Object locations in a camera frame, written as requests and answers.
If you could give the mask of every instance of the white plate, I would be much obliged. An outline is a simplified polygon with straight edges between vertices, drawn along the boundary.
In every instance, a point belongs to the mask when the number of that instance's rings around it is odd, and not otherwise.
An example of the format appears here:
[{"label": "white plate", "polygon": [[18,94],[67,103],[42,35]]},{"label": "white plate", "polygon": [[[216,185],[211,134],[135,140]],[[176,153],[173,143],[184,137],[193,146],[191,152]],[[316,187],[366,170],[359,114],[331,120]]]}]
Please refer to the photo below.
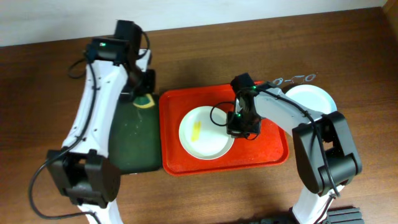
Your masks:
[{"label": "white plate", "polygon": [[[211,106],[195,108],[185,115],[178,131],[182,147],[193,157],[210,160],[226,154],[234,139],[226,133],[225,127],[210,120]],[[225,124],[226,113],[218,108],[213,110],[216,123]]]},{"label": "white plate", "polygon": [[313,85],[299,85],[290,89],[286,96],[308,109],[329,114],[337,110],[333,98],[321,88]]}]

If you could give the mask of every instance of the red tray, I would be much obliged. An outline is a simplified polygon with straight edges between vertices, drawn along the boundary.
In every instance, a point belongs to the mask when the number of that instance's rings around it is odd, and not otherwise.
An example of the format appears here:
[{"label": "red tray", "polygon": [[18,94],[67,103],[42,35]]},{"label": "red tray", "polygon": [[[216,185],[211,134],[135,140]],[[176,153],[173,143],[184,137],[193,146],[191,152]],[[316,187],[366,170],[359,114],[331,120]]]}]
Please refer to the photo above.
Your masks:
[{"label": "red tray", "polygon": [[[229,85],[167,91],[160,97],[160,139],[163,167],[171,175],[202,174],[223,170],[279,165],[289,156],[286,136],[282,129],[267,119],[262,120],[261,134],[254,141],[235,139],[231,149],[218,159],[205,161],[188,154],[180,143],[178,129],[182,118],[199,106],[214,106],[222,101],[233,101]],[[223,104],[223,111],[233,106]]]}]

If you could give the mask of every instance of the tabletop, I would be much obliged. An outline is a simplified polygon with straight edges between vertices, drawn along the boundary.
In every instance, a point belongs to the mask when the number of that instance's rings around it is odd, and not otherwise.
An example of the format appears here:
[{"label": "tabletop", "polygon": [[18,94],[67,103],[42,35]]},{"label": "tabletop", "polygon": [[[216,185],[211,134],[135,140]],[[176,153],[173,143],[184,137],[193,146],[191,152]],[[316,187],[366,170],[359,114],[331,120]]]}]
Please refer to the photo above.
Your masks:
[{"label": "tabletop", "polygon": [[[326,90],[348,121],[363,162],[331,207],[360,207],[366,223],[398,220],[398,44],[381,8],[281,17],[148,33],[159,93],[229,83],[248,72],[280,87]],[[84,79],[66,69],[90,38],[0,48],[1,223],[41,220],[27,186],[47,150],[72,126]],[[279,166],[173,177],[163,169],[124,175],[118,205],[125,223],[231,223],[287,211],[303,184],[290,156]],[[34,187],[48,215],[77,212],[45,170]]]}]

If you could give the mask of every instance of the yellow food piece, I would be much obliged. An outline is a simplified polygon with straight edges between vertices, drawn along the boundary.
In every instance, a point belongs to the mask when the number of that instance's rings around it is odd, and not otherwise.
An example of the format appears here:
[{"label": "yellow food piece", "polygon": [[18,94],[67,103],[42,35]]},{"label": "yellow food piece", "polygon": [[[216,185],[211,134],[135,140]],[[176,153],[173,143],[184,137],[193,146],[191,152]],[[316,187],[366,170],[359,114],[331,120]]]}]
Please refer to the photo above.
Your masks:
[{"label": "yellow food piece", "polygon": [[201,122],[197,121],[193,124],[191,141],[195,142],[199,139]]}]

